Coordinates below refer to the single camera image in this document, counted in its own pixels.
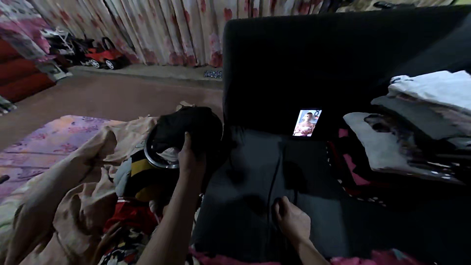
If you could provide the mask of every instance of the floral bedsheet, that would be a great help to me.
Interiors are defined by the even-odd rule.
[[[120,121],[84,116],[63,116],[45,124],[23,140],[0,152],[0,203],[25,184],[78,149],[105,125]]]

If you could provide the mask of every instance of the phone screen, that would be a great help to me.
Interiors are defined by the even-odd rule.
[[[319,120],[319,116],[321,116],[321,112],[322,110],[320,109],[300,110],[293,136],[311,136]]]

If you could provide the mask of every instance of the ride-on toy car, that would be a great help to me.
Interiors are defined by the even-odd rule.
[[[101,42],[103,47],[87,49],[88,53],[85,53],[85,57],[89,58],[89,64],[95,68],[100,68],[102,65],[106,65],[111,70],[121,68],[126,59],[125,56],[116,49],[108,37],[103,37]]]

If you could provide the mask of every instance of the pink floral curtain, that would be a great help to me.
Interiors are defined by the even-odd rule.
[[[30,0],[53,26],[109,37],[133,63],[222,66],[235,18],[317,14],[323,0]]]

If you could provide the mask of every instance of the floral curtain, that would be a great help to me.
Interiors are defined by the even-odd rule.
[[[317,14],[323,0],[30,0],[54,27],[109,37],[133,63],[222,66],[235,18]]]
[[[49,28],[26,0],[0,0],[0,38],[28,60],[47,61],[49,43],[40,30]]]

